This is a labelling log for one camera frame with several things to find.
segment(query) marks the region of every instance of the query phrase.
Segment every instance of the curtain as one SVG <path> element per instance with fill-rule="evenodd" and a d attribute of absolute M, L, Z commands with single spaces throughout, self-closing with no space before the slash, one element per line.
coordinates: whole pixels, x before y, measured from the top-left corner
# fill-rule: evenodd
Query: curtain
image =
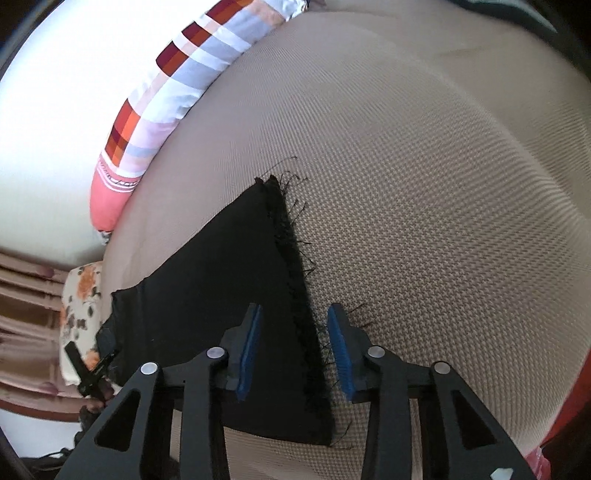
<path fill-rule="evenodd" d="M 85 401 L 59 365 L 61 292 L 67 272 L 0 254 L 0 408 L 78 421 Z"/>

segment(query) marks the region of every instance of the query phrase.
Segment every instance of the metal pin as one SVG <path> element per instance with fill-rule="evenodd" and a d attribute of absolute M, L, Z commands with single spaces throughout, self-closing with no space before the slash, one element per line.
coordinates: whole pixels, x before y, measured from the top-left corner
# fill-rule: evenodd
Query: metal pin
<path fill-rule="evenodd" d="M 438 374 L 447 375 L 449 372 L 452 371 L 452 368 L 445 362 L 437 362 L 435 364 L 435 371 Z"/>
<path fill-rule="evenodd" d="M 226 351 L 220 346 L 214 346 L 207 351 L 209 358 L 221 358 L 226 354 Z"/>
<path fill-rule="evenodd" d="M 382 347 L 374 345 L 369 347 L 368 355 L 373 358 L 382 358 L 384 355 L 386 355 L 386 352 Z"/>
<path fill-rule="evenodd" d="M 158 365 L 156 365 L 154 362 L 148 362 L 147 364 L 143 364 L 139 371 L 144 375 L 152 375 L 158 371 Z"/>

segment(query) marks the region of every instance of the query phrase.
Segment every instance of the black cloth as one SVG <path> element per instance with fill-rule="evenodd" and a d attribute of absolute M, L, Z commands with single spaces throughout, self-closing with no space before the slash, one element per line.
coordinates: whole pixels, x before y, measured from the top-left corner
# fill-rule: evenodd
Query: black cloth
<path fill-rule="evenodd" d="M 123 384 L 144 362 L 192 359 L 240 325 L 251 302 L 264 314 L 252 388 L 243 403 L 224 405 L 224 425 L 328 445 L 333 419 L 322 356 L 274 177 L 257 179 L 152 275 L 113 294 L 111 317 L 97 335 L 99 349 L 108 334 L 122 348 L 110 376 Z"/>

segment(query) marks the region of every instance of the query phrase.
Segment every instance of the plaid pillow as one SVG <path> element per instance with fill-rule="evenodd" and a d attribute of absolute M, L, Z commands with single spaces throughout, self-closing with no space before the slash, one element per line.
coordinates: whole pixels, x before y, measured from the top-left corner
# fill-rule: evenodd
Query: plaid pillow
<path fill-rule="evenodd" d="M 158 55 L 121 107 L 96 165 L 90 217 L 104 239 L 164 141 L 205 90 L 258 40 L 306 8 L 306 0 L 220 0 Z"/>

